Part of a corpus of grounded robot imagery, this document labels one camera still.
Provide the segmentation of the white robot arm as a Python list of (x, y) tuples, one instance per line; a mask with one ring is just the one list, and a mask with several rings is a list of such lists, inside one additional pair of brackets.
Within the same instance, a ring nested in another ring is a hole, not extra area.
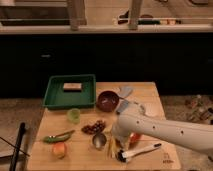
[(213, 157), (213, 126), (145, 115), (143, 106), (130, 103), (113, 123), (111, 133), (125, 144), (131, 133), (148, 135)]

